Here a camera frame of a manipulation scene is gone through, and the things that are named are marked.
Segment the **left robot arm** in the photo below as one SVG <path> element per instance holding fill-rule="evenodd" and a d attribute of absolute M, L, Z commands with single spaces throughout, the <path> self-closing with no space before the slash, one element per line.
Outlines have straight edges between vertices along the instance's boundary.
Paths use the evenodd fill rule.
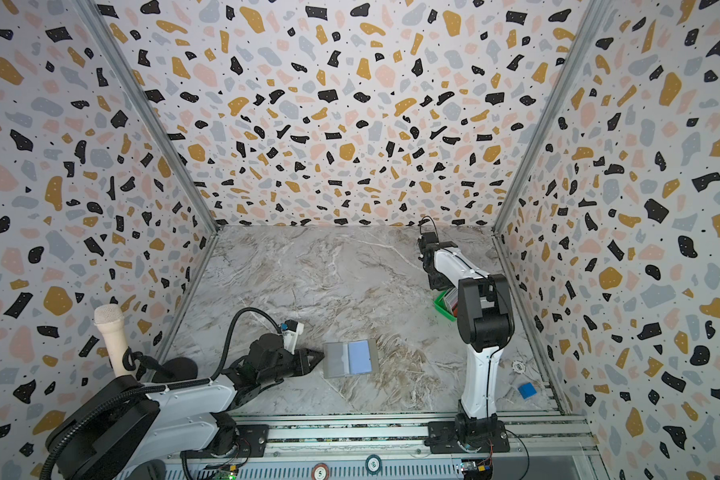
<path fill-rule="evenodd" d="M 256 444 L 231 413 L 285 379 L 311 373 L 324 359 L 321 351 L 296 347 L 295 337 L 291 331 L 264 334 L 213 378 L 165 384 L 114 379 L 51 433 L 41 478 L 113 479 L 181 452 L 255 455 Z"/>

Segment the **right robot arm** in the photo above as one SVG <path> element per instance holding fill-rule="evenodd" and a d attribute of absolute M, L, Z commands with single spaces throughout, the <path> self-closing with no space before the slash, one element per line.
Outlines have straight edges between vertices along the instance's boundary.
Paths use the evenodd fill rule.
<path fill-rule="evenodd" d="M 418 248 L 430 288 L 457 295 L 456 324 L 467 347 L 460 410 L 469 420 L 488 419 L 496 413 L 499 363 L 515 332 L 507 278 L 478 267 L 434 231 L 419 235 Z"/>

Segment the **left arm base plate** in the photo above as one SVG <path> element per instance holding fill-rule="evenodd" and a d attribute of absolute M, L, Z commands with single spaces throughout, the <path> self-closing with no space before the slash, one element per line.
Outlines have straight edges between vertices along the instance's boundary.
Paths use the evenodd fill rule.
<path fill-rule="evenodd" d="M 210 444 L 199 451 L 189 451 L 188 459 L 210 458 L 240 461 L 261 458 L 268 443 L 269 426 L 266 424 L 243 424 L 221 427 Z"/>

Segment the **grey card holder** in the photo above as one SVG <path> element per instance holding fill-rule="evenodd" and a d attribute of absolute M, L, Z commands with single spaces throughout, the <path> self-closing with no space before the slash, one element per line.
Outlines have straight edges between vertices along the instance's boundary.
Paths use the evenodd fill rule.
<path fill-rule="evenodd" d="M 324 345 L 323 376 L 327 379 L 350 376 L 347 344 L 349 342 L 330 342 Z"/>

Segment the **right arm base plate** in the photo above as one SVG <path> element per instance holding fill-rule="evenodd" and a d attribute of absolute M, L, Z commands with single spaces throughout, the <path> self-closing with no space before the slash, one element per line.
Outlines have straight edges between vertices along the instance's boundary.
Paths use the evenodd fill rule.
<path fill-rule="evenodd" d="M 427 424 L 424 444 L 433 454 L 507 453 L 510 444 L 505 425 L 497 418 L 433 421 Z"/>

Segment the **blue credit card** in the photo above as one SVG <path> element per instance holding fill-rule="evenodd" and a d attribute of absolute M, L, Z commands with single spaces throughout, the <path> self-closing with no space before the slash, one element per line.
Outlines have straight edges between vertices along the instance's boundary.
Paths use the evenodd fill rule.
<path fill-rule="evenodd" d="M 350 375 L 371 374 L 378 370 L 378 352 L 370 340 L 357 340 L 347 344 Z"/>

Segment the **green card tray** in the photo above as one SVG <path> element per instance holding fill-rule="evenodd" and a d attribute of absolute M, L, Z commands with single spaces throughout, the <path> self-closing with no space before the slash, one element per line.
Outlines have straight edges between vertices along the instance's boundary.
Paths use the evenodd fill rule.
<path fill-rule="evenodd" d="M 449 321 L 451 321 L 451 322 L 456 322 L 456 321 L 457 321 L 457 316 L 454 317 L 454 316 L 450 315 L 449 312 L 446 310 L 445 305 L 444 305 L 444 302 L 443 302 L 443 297 L 445 296 L 445 294 L 446 294 L 447 292 L 449 292 L 449 291 L 451 291 L 451 290 L 457 290 L 457 289 L 456 289 L 456 288 L 451 288 L 451 289 L 448 289 L 448 290 L 446 290 L 446 291 L 441 292 L 441 293 L 435 298 L 433 304 L 434 304 L 434 307 L 435 307 L 436 311 L 437 311 L 438 313 L 440 313 L 443 317 L 445 317 L 447 320 L 449 320 Z"/>

